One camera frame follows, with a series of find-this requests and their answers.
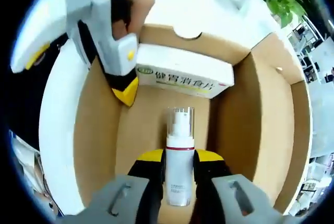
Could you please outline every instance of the spray bottle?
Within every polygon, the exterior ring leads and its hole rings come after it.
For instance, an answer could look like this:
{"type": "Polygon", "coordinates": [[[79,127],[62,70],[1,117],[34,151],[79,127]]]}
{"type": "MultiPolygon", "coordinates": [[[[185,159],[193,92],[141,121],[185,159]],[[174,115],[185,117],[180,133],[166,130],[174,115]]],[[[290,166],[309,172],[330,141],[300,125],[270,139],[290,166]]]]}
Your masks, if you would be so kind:
{"type": "Polygon", "coordinates": [[[165,170],[169,205],[190,204],[194,149],[194,108],[169,109],[165,170]]]}

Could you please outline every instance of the white medicine box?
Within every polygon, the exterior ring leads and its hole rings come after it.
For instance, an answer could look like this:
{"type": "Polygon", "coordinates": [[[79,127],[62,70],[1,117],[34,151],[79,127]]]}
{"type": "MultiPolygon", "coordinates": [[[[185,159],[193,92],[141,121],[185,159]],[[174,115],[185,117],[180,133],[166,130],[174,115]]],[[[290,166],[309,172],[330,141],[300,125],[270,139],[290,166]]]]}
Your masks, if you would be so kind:
{"type": "Polygon", "coordinates": [[[139,85],[170,89],[208,99],[234,85],[231,64],[160,45],[139,45],[136,72],[139,85]]]}

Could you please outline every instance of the black object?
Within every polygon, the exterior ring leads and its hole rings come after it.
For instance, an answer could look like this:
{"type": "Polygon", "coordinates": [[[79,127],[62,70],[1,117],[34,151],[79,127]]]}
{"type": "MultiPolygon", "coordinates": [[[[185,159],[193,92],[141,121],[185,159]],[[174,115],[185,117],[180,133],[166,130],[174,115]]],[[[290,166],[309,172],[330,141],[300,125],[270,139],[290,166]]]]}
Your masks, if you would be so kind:
{"type": "Polygon", "coordinates": [[[311,72],[313,70],[313,66],[309,66],[306,69],[304,69],[304,73],[311,72]]]}
{"type": "Polygon", "coordinates": [[[29,70],[13,73],[9,68],[7,73],[4,106],[6,122],[16,135],[36,150],[39,150],[38,126],[46,82],[60,47],[67,39],[67,34],[63,34],[54,40],[29,70]]]}
{"type": "Polygon", "coordinates": [[[111,23],[123,20],[128,26],[131,21],[131,6],[130,0],[111,0],[111,23]]]}
{"type": "Polygon", "coordinates": [[[325,81],[326,81],[326,83],[332,82],[333,80],[334,80],[334,79],[333,79],[333,74],[330,74],[330,75],[325,76],[325,81]]]}
{"type": "Polygon", "coordinates": [[[82,46],[89,63],[92,64],[97,57],[109,86],[111,88],[117,89],[118,91],[124,91],[129,86],[129,84],[137,77],[136,70],[133,68],[127,75],[124,76],[116,76],[106,73],[99,57],[98,50],[96,49],[93,38],[89,32],[88,26],[83,23],[82,20],[80,20],[78,21],[78,28],[82,41],[82,46]]]}
{"type": "Polygon", "coordinates": [[[200,223],[225,223],[224,209],[212,178],[232,175],[224,160],[200,161],[194,153],[194,179],[196,188],[196,213],[200,223]]]}
{"type": "Polygon", "coordinates": [[[321,43],[323,43],[323,41],[321,39],[317,40],[316,42],[313,43],[313,47],[317,48],[319,45],[321,45],[321,43]]]}
{"type": "Polygon", "coordinates": [[[314,65],[315,65],[315,68],[317,69],[317,72],[319,73],[320,72],[320,67],[318,65],[318,62],[315,62],[314,65]]]}
{"type": "Polygon", "coordinates": [[[309,60],[308,57],[304,57],[304,62],[306,64],[306,66],[311,66],[311,61],[309,60]]]}
{"type": "Polygon", "coordinates": [[[155,224],[163,198],[165,175],[165,150],[160,161],[136,160],[128,175],[149,179],[141,197],[137,211],[136,224],[155,224]]]}
{"type": "Polygon", "coordinates": [[[303,33],[305,32],[305,28],[304,27],[300,27],[298,30],[297,30],[297,33],[301,36],[303,33]]]}
{"type": "Polygon", "coordinates": [[[299,59],[299,60],[300,60],[300,62],[301,62],[301,64],[302,64],[303,66],[306,66],[306,63],[305,63],[304,60],[301,60],[301,59],[299,59]]]}

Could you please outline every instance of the white table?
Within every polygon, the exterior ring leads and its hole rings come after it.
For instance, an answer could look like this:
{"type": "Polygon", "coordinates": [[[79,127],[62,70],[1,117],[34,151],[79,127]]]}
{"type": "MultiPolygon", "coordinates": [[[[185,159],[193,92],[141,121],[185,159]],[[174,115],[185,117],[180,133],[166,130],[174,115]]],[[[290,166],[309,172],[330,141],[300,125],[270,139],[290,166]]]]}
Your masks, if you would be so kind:
{"type": "MultiPolygon", "coordinates": [[[[260,8],[254,6],[254,11],[250,10],[245,17],[239,13],[238,2],[240,0],[156,0],[145,23],[173,26],[181,34],[200,30],[249,49],[269,33],[276,32],[299,63],[292,45],[268,10],[260,12],[260,8]]],[[[29,44],[35,44],[34,35],[43,34],[51,40],[52,34],[65,32],[65,14],[65,0],[38,0],[15,46],[11,63],[14,72],[24,67],[25,52],[29,44]],[[57,27],[49,32],[47,28],[52,22],[56,22],[57,27]]],[[[68,41],[50,73],[40,111],[39,141],[45,177],[64,214],[76,214],[84,206],[74,171],[73,132],[87,73],[73,43],[68,41]]]]}

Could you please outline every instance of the yellow plastic part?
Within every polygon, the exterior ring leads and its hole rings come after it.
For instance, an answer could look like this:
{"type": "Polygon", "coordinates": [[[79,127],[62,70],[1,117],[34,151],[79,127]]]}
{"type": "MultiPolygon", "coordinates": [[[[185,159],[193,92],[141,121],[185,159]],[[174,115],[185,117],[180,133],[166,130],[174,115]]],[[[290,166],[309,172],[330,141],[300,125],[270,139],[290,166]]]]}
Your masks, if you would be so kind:
{"type": "Polygon", "coordinates": [[[196,149],[199,157],[199,161],[217,161],[224,160],[223,157],[215,152],[206,151],[203,149],[196,149]]]}
{"type": "Polygon", "coordinates": [[[156,149],[150,152],[146,152],[138,157],[137,160],[143,160],[143,161],[161,161],[163,149],[156,149]]]}
{"type": "Polygon", "coordinates": [[[130,85],[128,85],[125,90],[119,91],[117,89],[112,88],[115,96],[128,107],[131,107],[135,102],[135,97],[138,89],[138,77],[136,77],[133,81],[131,81],[130,85]]]}
{"type": "Polygon", "coordinates": [[[132,59],[135,56],[135,52],[134,51],[130,51],[129,54],[127,55],[127,59],[128,61],[132,61],[132,59]]]}
{"type": "Polygon", "coordinates": [[[26,70],[29,70],[32,65],[35,63],[35,61],[38,59],[38,57],[46,50],[50,47],[50,42],[47,42],[46,44],[44,44],[43,46],[41,46],[39,48],[39,50],[37,52],[35,52],[29,59],[29,61],[26,64],[26,70]]]}

